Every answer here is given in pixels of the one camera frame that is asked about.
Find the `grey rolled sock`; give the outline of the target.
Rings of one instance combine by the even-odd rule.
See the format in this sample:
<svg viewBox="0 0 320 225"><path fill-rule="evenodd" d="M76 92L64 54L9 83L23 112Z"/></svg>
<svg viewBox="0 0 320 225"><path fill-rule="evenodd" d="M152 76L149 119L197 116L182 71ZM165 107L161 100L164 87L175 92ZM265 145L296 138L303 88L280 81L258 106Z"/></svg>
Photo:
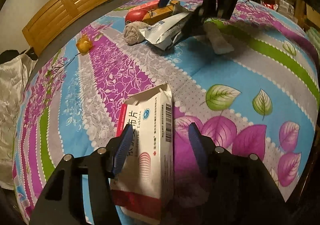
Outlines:
<svg viewBox="0 0 320 225"><path fill-rule="evenodd" d="M124 29L124 40L128 45L135 45L145 40L145 37L141 34L141 29L148 28L149 25L142 21L134 21L128 23Z"/></svg>

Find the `wooden headboard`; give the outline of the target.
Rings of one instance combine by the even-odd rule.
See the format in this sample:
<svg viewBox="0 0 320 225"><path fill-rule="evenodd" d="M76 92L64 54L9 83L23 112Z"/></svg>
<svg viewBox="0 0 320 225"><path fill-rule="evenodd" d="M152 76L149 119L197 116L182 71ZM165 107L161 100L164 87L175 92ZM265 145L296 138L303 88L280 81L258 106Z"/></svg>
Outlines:
<svg viewBox="0 0 320 225"><path fill-rule="evenodd" d="M22 33L37 56L77 19L109 0L49 0Z"/></svg>

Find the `red apple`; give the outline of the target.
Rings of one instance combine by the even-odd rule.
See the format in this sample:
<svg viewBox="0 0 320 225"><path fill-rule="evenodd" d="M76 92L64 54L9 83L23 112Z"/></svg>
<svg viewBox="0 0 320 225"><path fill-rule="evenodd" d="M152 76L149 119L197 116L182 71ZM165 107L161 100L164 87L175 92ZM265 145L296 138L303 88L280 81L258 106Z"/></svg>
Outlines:
<svg viewBox="0 0 320 225"><path fill-rule="evenodd" d="M144 9L129 11L125 16L125 25L135 21L143 21L146 14L148 14L148 10Z"/></svg>

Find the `white red medicine box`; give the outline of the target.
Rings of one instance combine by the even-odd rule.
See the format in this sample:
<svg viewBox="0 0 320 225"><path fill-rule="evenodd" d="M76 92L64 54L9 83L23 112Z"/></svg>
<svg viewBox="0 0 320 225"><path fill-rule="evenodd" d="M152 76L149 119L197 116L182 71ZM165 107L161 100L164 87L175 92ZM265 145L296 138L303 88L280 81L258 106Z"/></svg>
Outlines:
<svg viewBox="0 0 320 225"><path fill-rule="evenodd" d="M125 215L159 224L174 194L170 86L130 96L121 107L117 135L127 124L134 136L121 173L111 182L112 197Z"/></svg>

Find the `floral purple blue bedsheet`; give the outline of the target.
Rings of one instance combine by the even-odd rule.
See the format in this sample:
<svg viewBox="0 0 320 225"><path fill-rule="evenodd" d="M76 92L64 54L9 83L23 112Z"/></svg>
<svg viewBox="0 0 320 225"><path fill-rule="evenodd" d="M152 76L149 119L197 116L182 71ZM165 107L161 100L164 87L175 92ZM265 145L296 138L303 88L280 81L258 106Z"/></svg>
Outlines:
<svg viewBox="0 0 320 225"><path fill-rule="evenodd" d="M188 37L169 51L124 40L127 12L152 0L132 0L82 29L93 42L81 55L74 36L36 71L23 95L17 122L12 176L25 222L61 158L89 155L106 146L132 95L163 83L172 106L131 113L130 124L155 127L174 146L172 213L194 223L207 198L188 139L188 127L230 153L255 153L288 200L306 166L319 111L319 59L294 22L250 0L238 0L229 21L208 19L233 51L217 54L206 36Z"/></svg>

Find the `yellow artificial rose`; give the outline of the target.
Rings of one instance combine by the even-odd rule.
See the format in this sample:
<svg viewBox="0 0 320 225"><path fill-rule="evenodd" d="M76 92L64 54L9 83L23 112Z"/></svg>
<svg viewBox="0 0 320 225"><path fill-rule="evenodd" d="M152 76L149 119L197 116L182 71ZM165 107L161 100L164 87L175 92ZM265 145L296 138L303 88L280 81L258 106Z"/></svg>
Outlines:
<svg viewBox="0 0 320 225"><path fill-rule="evenodd" d="M89 53L92 47L93 43L87 34L83 34L76 42L76 48L82 55Z"/></svg>

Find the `grey flat sock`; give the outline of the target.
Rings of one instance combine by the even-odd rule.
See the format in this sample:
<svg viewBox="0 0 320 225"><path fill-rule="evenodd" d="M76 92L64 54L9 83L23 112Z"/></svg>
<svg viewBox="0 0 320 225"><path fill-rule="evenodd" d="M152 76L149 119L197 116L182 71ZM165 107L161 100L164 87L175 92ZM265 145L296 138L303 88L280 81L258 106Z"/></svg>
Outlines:
<svg viewBox="0 0 320 225"><path fill-rule="evenodd" d="M216 54L222 55L234 51L233 46L224 39L216 24L204 23L203 29Z"/></svg>

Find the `brown small carton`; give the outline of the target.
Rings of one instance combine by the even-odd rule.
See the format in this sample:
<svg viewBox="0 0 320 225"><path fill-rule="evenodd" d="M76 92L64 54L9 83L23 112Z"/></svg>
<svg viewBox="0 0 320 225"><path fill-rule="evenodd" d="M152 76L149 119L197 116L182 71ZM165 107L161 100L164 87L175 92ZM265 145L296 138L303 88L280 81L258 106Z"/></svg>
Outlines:
<svg viewBox="0 0 320 225"><path fill-rule="evenodd" d="M142 22L153 25L161 20L164 20L165 18L172 16L174 8L178 7L179 5L180 1L172 0L166 7L149 10L143 17Z"/></svg>

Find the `pink small box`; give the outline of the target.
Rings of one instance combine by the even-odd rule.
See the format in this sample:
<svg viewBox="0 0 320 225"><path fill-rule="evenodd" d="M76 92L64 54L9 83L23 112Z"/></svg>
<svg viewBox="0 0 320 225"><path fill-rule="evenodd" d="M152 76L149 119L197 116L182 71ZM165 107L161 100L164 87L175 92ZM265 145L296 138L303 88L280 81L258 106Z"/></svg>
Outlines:
<svg viewBox="0 0 320 225"><path fill-rule="evenodd" d="M142 4L140 6L140 9L146 10L146 11L154 10L158 8L158 3L159 3L159 0L153 0L148 3Z"/></svg>

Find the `white foil pouch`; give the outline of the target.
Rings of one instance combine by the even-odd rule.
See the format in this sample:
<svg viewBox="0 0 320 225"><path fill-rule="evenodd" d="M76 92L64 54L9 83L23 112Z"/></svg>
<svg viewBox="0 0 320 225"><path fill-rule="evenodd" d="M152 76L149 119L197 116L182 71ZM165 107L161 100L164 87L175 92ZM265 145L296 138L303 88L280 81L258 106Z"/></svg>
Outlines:
<svg viewBox="0 0 320 225"><path fill-rule="evenodd" d="M190 16L191 13L181 12L160 20L147 28L139 29L139 32L147 42L165 51L183 37L182 28Z"/></svg>

